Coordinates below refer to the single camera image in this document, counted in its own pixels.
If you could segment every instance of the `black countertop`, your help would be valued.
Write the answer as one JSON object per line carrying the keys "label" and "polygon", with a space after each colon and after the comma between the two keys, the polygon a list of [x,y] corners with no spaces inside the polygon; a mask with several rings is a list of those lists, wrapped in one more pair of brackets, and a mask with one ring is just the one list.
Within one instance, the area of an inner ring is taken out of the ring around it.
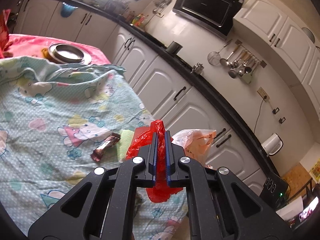
{"label": "black countertop", "polygon": [[267,154],[261,143],[254,135],[252,130],[242,119],[242,117],[237,113],[237,111],[229,104],[229,102],[207,81],[203,76],[196,73],[191,73],[191,66],[180,59],[178,56],[172,56],[165,50],[165,46],[158,41],[156,38],[148,33],[145,33],[138,28],[129,25],[124,22],[122,16],[117,16],[104,12],[95,7],[89,6],[85,3],[79,2],[77,0],[57,0],[61,2],[68,3],[69,5],[81,7],[92,13],[99,14],[106,17],[120,26],[127,29],[138,39],[147,44],[151,49],[153,49],[159,56],[161,56],[172,68],[175,69],[190,85],[194,86],[211,104],[212,106],[221,114],[221,116],[226,120],[230,127],[239,136],[242,142],[251,152],[252,156],[258,162],[262,171],[265,175],[268,175],[270,171],[278,174],[273,162]]}

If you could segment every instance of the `black cable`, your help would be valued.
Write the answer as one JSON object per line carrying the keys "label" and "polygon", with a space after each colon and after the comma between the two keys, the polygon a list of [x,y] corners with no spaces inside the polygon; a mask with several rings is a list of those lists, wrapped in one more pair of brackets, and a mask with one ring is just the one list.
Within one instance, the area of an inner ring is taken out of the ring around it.
{"label": "black cable", "polygon": [[267,96],[264,96],[264,97],[263,97],[263,99],[262,99],[262,102],[261,102],[261,104],[260,104],[260,108],[259,108],[259,114],[258,114],[258,117],[257,117],[257,120],[256,120],[256,124],[255,124],[255,126],[254,126],[254,130],[253,130],[253,133],[255,133],[255,132],[256,132],[256,127],[257,127],[257,123],[258,123],[258,120],[259,120],[259,116],[260,116],[260,113],[261,113],[261,107],[262,107],[262,103],[263,103],[263,101],[264,101],[265,99],[267,99]]}

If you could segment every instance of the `white plastic bag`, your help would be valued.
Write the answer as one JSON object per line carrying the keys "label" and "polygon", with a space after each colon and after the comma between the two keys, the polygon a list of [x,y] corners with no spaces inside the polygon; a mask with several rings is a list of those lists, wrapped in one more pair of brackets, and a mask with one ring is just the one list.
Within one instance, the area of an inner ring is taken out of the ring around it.
{"label": "white plastic bag", "polygon": [[215,136],[216,130],[181,130],[172,136],[172,143],[182,146],[186,156],[197,160],[204,166],[207,150]]}

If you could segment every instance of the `green towel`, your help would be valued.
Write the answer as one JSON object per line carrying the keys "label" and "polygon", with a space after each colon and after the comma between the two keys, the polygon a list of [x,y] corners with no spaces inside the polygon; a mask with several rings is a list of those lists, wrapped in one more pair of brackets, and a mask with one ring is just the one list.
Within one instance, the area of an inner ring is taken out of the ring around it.
{"label": "green towel", "polygon": [[125,155],[128,151],[128,148],[131,144],[132,138],[133,138],[134,132],[130,130],[121,130],[120,141],[116,144],[117,145],[117,156],[118,161],[123,162],[125,159]]}

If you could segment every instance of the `power outlet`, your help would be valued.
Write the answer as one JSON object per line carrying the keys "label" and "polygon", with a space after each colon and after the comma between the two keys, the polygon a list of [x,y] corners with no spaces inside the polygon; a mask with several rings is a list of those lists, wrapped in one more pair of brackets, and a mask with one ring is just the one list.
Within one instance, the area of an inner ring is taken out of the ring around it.
{"label": "power outlet", "polygon": [[262,87],[259,87],[259,89],[257,90],[258,94],[264,98],[265,96],[267,96],[267,98],[264,101],[269,101],[270,97],[268,96],[268,94],[263,90]]}

